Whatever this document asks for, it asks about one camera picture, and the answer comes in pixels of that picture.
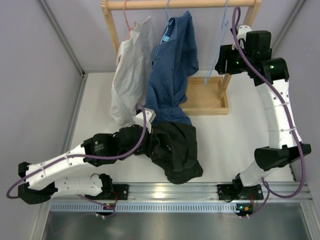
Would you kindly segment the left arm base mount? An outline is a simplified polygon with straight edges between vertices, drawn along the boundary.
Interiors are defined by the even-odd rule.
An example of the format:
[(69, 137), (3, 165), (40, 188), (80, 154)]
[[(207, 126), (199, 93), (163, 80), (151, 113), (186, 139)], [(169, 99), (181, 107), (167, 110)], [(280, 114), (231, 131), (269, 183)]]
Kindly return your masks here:
[(90, 200), (127, 200), (129, 194), (128, 184), (113, 184), (112, 187), (103, 189), (96, 196), (86, 194), (85, 197)]

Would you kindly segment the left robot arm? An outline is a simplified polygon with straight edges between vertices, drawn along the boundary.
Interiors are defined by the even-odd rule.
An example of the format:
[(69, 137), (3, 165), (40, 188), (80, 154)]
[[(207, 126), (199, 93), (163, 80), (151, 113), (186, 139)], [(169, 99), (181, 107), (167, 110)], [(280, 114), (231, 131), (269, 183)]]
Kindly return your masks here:
[(115, 133), (97, 133), (70, 151), (38, 164), (22, 162), (18, 174), (18, 198), (29, 205), (62, 196), (82, 195), (90, 200), (108, 200), (114, 195), (112, 178), (97, 173), (72, 178), (78, 171), (114, 164), (131, 155), (142, 154), (149, 147), (152, 129), (134, 124)]

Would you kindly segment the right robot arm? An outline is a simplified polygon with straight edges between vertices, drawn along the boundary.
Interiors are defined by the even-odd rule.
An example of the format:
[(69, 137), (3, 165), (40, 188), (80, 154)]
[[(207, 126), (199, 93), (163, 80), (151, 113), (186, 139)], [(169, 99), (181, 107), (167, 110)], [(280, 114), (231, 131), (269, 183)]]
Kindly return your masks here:
[(272, 58), (271, 33), (253, 31), (247, 25), (235, 33), (234, 44), (220, 47), (215, 70), (220, 75), (246, 72), (253, 80), (264, 107), (269, 141), (268, 146), (254, 151), (254, 161), (233, 179), (232, 192), (238, 199), (253, 196), (262, 200), (260, 179), (310, 154), (312, 149), (297, 131), (289, 97), (288, 66), (283, 58)]

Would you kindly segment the light blue hanger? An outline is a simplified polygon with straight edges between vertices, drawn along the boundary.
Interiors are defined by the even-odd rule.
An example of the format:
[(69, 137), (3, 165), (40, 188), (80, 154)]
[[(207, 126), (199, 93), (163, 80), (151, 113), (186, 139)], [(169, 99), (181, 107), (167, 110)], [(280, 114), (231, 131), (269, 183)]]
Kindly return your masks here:
[(219, 54), (220, 54), (220, 47), (223, 44), (223, 41), (225, 39), (225, 35), (226, 35), (226, 32), (227, 32), (227, 28), (228, 28), (228, 25), (229, 25), (229, 21), (227, 20), (227, 17), (226, 17), (228, 5), (229, 5), (229, 1), (226, 0), (225, 1), (225, 6), (224, 6), (223, 18), (222, 18), (222, 21), (221, 21), (220, 30), (219, 30), (219, 33), (218, 33), (218, 37), (217, 37), (217, 39), (215, 41), (213, 53), (212, 53), (212, 56), (211, 56), (210, 68), (207, 71), (207, 74), (206, 74), (205, 79), (204, 79), (204, 85), (205, 86), (207, 85), (207, 83), (208, 83), (208, 81), (209, 81), (209, 79), (211, 77), (211, 74), (212, 74), (213, 70), (215, 69), (215, 65), (218, 62)]

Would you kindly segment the dark pinstriped shirt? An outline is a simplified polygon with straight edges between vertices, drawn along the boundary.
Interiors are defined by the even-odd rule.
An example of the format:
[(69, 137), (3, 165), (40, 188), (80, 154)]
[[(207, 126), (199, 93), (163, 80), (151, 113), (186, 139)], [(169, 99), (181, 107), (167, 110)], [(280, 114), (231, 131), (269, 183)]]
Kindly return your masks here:
[(199, 178), (204, 172), (198, 160), (196, 128), (185, 123), (164, 121), (153, 125), (149, 157), (175, 185)]

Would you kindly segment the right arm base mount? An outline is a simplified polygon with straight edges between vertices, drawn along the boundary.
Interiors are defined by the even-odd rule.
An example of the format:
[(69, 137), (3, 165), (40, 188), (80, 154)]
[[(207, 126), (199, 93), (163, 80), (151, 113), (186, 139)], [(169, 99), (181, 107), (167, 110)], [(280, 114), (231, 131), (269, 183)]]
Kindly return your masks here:
[(233, 184), (218, 184), (218, 198), (225, 202), (232, 202), (234, 200), (263, 200), (264, 195), (261, 185), (254, 185), (250, 187), (238, 187)]

